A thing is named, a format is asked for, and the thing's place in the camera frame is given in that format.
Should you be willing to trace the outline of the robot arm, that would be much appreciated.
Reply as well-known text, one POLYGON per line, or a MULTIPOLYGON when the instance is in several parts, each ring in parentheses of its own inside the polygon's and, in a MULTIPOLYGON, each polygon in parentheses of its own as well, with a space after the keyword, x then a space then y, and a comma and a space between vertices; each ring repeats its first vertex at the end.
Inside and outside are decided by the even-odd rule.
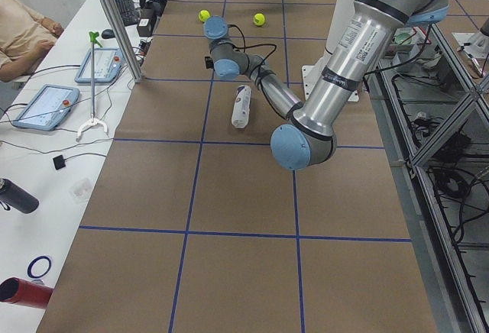
POLYGON ((277 78, 264 58, 234 46, 224 18, 212 16, 203 25, 217 77, 247 76, 286 120, 271 135, 270 147, 275 160, 288 170, 323 163, 334 154, 333 123, 364 75, 384 55, 395 31, 439 22, 449 8, 448 0, 354 0, 352 4, 355 13, 304 102, 277 78))

